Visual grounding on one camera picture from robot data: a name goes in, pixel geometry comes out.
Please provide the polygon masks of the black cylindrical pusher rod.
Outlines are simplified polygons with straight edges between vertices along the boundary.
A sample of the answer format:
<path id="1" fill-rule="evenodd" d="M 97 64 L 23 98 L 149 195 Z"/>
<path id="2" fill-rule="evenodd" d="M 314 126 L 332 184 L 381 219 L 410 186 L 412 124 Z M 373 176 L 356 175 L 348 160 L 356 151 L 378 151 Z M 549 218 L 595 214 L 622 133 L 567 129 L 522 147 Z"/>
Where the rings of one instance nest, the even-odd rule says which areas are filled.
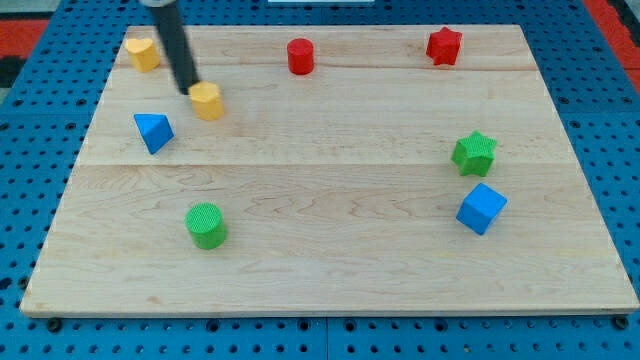
<path id="1" fill-rule="evenodd" d="M 177 0 L 141 0 L 154 20 L 179 92 L 200 81 Z"/>

